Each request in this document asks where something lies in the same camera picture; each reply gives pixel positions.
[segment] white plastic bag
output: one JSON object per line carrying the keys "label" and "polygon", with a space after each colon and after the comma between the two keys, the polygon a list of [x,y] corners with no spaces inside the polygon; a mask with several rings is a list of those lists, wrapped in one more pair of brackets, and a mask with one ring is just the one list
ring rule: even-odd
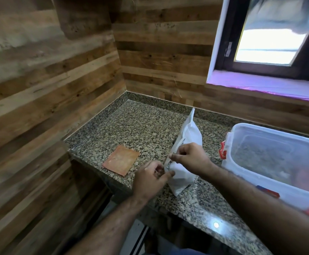
{"label": "white plastic bag", "polygon": [[[178,147],[182,144],[187,144],[191,142],[195,142],[199,145],[202,145],[202,134],[200,133],[197,125],[193,121],[195,113],[195,108],[192,108],[190,115],[187,117],[184,122],[182,128],[180,129],[180,134],[177,137],[176,142],[171,148],[170,153],[176,153]],[[175,171],[175,176],[169,180],[168,184],[175,196],[178,196],[187,186],[193,184],[195,178],[197,177],[195,174],[190,173],[185,169],[181,164],[177,164],[166,158],[164,163],[165,171]]]}

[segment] wooden wall panel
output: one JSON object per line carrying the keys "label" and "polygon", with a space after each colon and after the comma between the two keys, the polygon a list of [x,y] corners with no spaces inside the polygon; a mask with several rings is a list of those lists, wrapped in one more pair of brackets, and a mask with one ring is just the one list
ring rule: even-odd
{"label": "wooden wall panel", "polygon": [[309,134],[309,102],[206,84],[222,0],[111,0],[127,90]]}
{"label": "wooden wall panel", "polygon": [[61,140],[125,90],[101,0],[0,0],[0,254],[57,254],[108,200]]}

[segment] window sill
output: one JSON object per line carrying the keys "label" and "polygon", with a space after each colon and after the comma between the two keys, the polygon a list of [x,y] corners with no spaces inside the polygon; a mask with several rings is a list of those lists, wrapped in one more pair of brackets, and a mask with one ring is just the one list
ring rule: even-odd
{"label": "window sill", "polygon": [[214,70],[208,75],[207,84],[309,101],[309,81]]}

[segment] window glass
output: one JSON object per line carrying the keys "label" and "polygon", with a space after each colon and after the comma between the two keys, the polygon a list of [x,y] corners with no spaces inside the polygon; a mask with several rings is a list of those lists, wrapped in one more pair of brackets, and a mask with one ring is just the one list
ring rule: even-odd
{"label": "window glass", "polygon": [[309,34],[309,0],[251,0],[235,61],[291,66]]}

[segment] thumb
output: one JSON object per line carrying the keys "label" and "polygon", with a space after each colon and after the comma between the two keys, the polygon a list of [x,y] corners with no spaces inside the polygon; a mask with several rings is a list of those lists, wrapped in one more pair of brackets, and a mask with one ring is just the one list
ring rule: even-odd
{"label": "thumb", "polygon": [[165,185],[165,183],[167,183],[167,181],[170,180],[175,174],[175,171],[166,172],[159,178],[159,181]]}
{"label": "thumb", "polygon": [[174,162],[181,164],[183,162],[183,156],[184,155],[178,155],[178,154],[171,153],[171,154],[169,154],[169,159],[171,159]]}

